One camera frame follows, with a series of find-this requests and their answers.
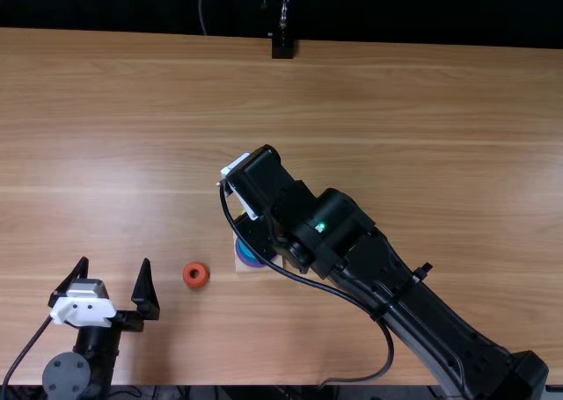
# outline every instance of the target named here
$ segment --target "black background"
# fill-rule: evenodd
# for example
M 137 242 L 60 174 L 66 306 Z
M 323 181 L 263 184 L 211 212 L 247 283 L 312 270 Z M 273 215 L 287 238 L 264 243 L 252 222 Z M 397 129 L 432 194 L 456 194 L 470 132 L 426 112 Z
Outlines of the black background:
M 204 0 L 212 35 L 266 37 L 281 0 Z M 300 39 L 563 47 L 563 0 L 292 0 Z M 201 33 L 197 0 L 0 0 L 0 25 Z

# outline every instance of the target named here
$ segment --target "green led light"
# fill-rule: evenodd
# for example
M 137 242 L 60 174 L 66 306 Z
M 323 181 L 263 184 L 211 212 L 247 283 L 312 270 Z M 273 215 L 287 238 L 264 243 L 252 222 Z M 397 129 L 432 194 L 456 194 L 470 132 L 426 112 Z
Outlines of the green led light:
M 325 227 L 325 224 L 323 222 L 320 222 L 315 226 L 315 230 L 319 233 L 322 233 L 325 230 Z

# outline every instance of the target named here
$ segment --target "wooden table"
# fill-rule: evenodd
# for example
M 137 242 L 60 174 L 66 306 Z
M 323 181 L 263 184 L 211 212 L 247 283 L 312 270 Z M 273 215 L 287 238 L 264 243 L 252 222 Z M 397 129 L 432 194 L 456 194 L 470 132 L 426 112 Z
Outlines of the wooden table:
M 314 193 L 349 193 L 455 311 L 563 381 L 563 52 L 0 30 L 0 373 L 85 255 L 120 308 L 143 258 L 161 320 L 114 383 L 316 383 L 384 361 L 359 310 L 234 273 L 219 170 L 274 145 Z M 183 266 L 211 281 L 188 290 Z M 13 383 L 76 330 L 51 325 Z M 383 384 L 431 374 L 400 342 Z

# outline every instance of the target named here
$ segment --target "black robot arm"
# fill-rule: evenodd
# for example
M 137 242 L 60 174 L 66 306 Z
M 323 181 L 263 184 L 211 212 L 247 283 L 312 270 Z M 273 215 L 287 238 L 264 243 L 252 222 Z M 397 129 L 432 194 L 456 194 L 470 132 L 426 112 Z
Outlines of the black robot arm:
M 359 300 L 417 354 L 448 396 L 541 397 L 546 364 L 531 351 L 510 353 L 460 318 L 423 283 L 432 266 L 412 271 L 344 193 L 328 189 L 315 197 L 269 146 L 222 174 L 226 190 L 245 205 L 236 222 L 248 244 L 267 259 L 281 254 L 301 273 L 311 268 Z

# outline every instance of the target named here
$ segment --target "orange ring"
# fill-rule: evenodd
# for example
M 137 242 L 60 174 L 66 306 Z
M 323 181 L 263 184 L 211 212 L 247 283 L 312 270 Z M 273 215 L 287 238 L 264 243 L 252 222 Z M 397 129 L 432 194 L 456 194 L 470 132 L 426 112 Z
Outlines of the orange ring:
M 182 275 L 190 288 L 203 287 L 209 281 L 209 270 L 201 262 L 190 262 L 184 267 Z

